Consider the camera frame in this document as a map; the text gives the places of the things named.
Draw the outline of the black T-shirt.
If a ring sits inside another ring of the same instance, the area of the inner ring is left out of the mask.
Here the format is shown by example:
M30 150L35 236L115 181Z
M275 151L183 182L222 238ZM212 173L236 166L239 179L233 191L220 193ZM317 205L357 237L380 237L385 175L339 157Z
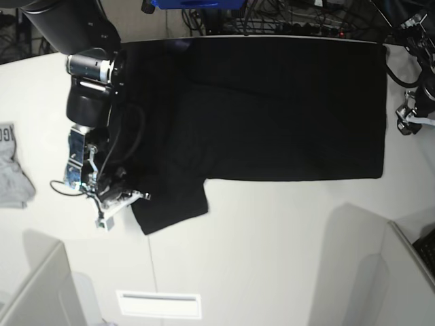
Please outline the black T-shirt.
M373 43L204 37L126 43L126 150L144 234L209 210L205 181L378 179L387 51Z

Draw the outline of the grey folded garment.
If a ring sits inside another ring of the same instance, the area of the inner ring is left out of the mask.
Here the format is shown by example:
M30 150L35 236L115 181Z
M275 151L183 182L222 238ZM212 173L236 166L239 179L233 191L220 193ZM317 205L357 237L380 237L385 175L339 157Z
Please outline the grey folded garment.
M25 209L35 188L17 158L13 123L1 123L1 208Z

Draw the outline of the black keyboard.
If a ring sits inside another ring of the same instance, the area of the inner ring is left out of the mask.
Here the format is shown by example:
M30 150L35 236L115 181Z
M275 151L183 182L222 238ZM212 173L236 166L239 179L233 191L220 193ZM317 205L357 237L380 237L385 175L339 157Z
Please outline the black keyboard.
M431 230L427 235L419 238L413 243L414 249L420 256L432 276L434 276L435 267L434 233L435 230Z

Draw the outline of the black power strip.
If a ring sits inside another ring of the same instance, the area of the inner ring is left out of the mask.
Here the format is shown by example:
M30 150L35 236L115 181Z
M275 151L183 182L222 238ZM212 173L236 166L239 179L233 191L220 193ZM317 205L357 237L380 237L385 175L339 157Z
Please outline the black power strip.
M344 37L345 33L334 26L325 26L309 23L285 23L276 29L284 35L320 36L320 37Z

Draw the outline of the white left partition panel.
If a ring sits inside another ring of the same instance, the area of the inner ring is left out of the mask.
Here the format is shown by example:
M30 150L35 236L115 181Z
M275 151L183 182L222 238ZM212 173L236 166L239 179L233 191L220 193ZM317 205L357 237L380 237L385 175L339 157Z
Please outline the white left partition panel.
M55 242L1 309L1 324L88 324L62 242Z

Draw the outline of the white partition panel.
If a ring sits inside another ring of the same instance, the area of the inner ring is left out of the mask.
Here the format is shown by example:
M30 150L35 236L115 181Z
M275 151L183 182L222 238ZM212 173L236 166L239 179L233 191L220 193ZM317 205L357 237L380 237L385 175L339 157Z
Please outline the white partition panel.
M55 242L1 309L1 324L88 324L62 242Z
M434 324L434 277L396 223L360 262L343 324Z

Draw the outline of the white right partition panel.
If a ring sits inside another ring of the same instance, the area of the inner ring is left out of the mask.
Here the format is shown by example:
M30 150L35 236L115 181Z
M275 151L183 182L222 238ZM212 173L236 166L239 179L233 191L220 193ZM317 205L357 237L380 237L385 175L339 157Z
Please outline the white right partition panel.
M434 277L396 223L360 262L343 324L434 324Z

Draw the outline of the blue box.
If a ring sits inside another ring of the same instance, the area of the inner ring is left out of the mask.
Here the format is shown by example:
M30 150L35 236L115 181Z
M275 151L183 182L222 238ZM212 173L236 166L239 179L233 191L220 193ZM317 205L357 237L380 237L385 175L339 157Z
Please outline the blue box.
M155 0L151 1L151 4L162 10L239 10L244 2L244 0Z

